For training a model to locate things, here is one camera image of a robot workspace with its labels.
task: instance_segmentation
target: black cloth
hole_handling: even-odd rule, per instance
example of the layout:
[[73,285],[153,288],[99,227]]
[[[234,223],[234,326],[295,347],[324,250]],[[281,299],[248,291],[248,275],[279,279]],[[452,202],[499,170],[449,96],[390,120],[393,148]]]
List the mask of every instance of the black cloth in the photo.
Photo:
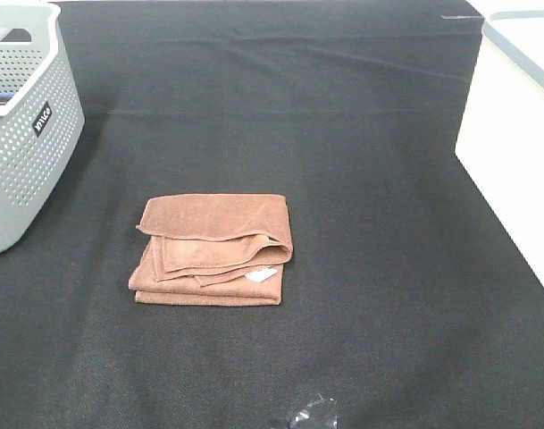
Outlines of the black cloth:
[[[461,0],[62,4],[87,116],[0,255],[0,428],[544,428],[544,290],[454,155]],[[150,197],[286,195],[278,307],[133,302]]]

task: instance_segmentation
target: white label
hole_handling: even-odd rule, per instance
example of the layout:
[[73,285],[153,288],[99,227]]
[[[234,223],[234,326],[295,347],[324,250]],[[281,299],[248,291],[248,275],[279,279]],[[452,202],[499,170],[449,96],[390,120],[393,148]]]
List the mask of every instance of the white label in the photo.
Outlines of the white label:
[[263,270],[253,271],[252,273],[248,273],[246,274],[246,278],[248,280],[251,280],[252,282],[261,283],[264,280],[267,280],[270,277],[272,277],[277,272],[278,270],[276,270],[275,268],[268,267],[268,268],[264,268]]

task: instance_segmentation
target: gray basket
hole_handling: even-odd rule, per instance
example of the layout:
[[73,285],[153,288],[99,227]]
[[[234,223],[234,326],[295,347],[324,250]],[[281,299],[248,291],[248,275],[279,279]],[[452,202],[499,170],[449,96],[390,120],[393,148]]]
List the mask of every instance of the gray basket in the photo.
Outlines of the gray basket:
[[47,200],[85,118],[54,4],[0,4],[0,29],[30,42],[0,42],[0,252],[14,244]]

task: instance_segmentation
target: microfiber cloth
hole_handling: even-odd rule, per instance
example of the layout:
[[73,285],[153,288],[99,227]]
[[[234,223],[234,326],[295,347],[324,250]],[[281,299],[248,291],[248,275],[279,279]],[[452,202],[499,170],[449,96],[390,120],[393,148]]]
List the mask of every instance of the microfiber cloth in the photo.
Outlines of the microfiber cloth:
[[[283,263],[293,253],[285,197],[152,198],[137,228],[151,239],[129,280],[136,301],[216,306],[280,303]],[[258,278],[252,276],[254,272],[265,274]]]

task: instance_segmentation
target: white container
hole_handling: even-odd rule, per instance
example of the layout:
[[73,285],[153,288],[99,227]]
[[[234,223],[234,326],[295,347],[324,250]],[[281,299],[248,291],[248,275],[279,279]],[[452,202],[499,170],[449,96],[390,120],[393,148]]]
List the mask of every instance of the white container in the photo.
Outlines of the white container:
[[544,11],[482,34],[456,155],[544,286]]
[[0,252],[45,203],[84,123],[53,4],[0,4],[0,29],[30,42],[0,42]]

